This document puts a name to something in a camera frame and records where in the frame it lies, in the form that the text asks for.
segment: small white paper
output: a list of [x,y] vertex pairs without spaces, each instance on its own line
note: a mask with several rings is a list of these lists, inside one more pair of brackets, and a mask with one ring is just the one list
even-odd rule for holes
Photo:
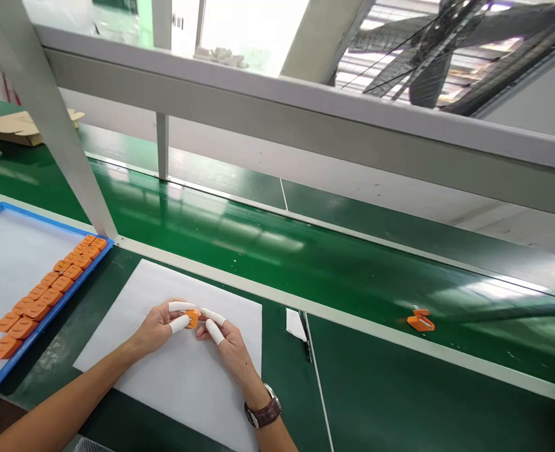
[[286,308],[286,331],[292,334],[292,336],[307,342],[307,335],[304,333],[300,315],[297,311],[288,308]]

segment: blue plastic tray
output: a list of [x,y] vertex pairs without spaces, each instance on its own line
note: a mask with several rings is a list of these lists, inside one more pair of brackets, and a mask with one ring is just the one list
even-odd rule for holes
[[[82,229],[78,229],[78,228],[66,225],[64,223],[60,223],[60,222],[57,222],[57,221],[54,221],[54,220],[50,220],[49,218],[42,217],[41,215],[37,215],[36,213],[29,212],[28,210],[13,206],[12,204],[1,202],[0,203],[0,212],[3,211],[4,209],[13,210],[14,212],[18,212],[18,213],[20,213],[24,216],[34,218],[35,220],[53,225],[56,228],[63,229],[63,230],[69,231],[69,232],[73,232],[75,234],[90,235],[89,232],[84,231]],[[41,320],[41,322],[39,323],[37,328],[35,328],[35,330],[24,341],[24,343],[20,346],[20,348],[16,351],[16,353],[14,353],[14,355],[8,360],[8,362],[5,364],[5,366],[1,368],[1,370],[0,370],[0,385],[1,385],[1,382],[3,381],[3,379],[6,376],[8,376],[9,371],[12,370],[13,367],[18,362],[18,360],[20,358],[22,358],[22,356],[24,356],[24,354],[29,349],[29,347],[33,344],[33,342],[35,342],[35,340],[39,337],[39,335],[45,331],[45,328],[50,324],[50,322],[53,320],[53,318],[56,317],[58,312],[64,307],[64,305],[70,299],[70,297],[72,297],[72,294],[79,288],[79,286],[83,283],[83,281],[85,281],[85,278],[87,278],[89,276],[89,274],[94,270],[96,265],[102,260],[102,258],[106,255],[106,253],[108,253],[108,251],[110,251],[110,248],[112,248],[112,246],[114,245],[114,241],[111,240],[111,239],[108,239],[106,237],[102,237],[102,238],[105,239],[108,242],[108,245],[106,246],[106,248],[104,248],[100,252],[99,256],[97,256],[93,260],[93,262],[89,265],[89,267],[87,267],[87,269],[84,270],[83,274],[78,277],[78,279],[74,282],[74,284],[72,284],[72,286],[70,286],[70,289],[68,289],[68,291],[59,300],[59,302],[56,303],[56,305],[54,307],[52,307],[50,312],[43,318],[43,320]]]

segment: fan blade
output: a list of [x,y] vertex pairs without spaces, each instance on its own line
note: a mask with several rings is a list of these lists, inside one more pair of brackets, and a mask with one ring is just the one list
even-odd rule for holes
[[455,46],[471,47],[533,36],[555,23],[555,4],[512,6],[499,13],[474,17],[455,40]]
[[414,48],[401,52],[372,80],[372,83],[364,90],[364,94],[378,97],[387,94],[397,83],[416,68],[417,65],[413,63],[415,56],[416,49]]
[[435,15],[390,22],[373,30],[360,30],[348,47],[349,53],[385,53],[410,47],[410,39],[424,29]]
[[437,56],[409,86],[409,101],[419,107],[434,108],[451,63],[453,52]]

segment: vertical metal post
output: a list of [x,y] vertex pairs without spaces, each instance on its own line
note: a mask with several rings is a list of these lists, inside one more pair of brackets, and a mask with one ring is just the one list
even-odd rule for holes
[[196,28],[196,47],[202,42],[202,25],[204,24],[204,10],[207,5],[207,0],[199,0],[198,3],[198,26]]
[[98,234],[118,234],[73,122],[21,0],[0,1],[0,69],[26,110]]
[[[152,27],[154,47],[171,50],[171,17],[173,5],[171,0],[154,0],[152,2]],[[156,146],[158,148],[158,177],[169,177],[169,117],[156,112]]]

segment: forearm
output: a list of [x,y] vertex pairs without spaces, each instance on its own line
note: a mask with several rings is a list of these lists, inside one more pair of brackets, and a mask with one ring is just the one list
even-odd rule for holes
[[141,356],[125,342],[0,435],[0,452],[59,452],[97,404]]
[[[265,408],[271,401],[271,397],[258,375],[242,386],[246,404],[253,411]],[[290,437],[286,425],[279,416],[268,426],[255,430],[257,442],[261,452],[297,452],[296,445]]]

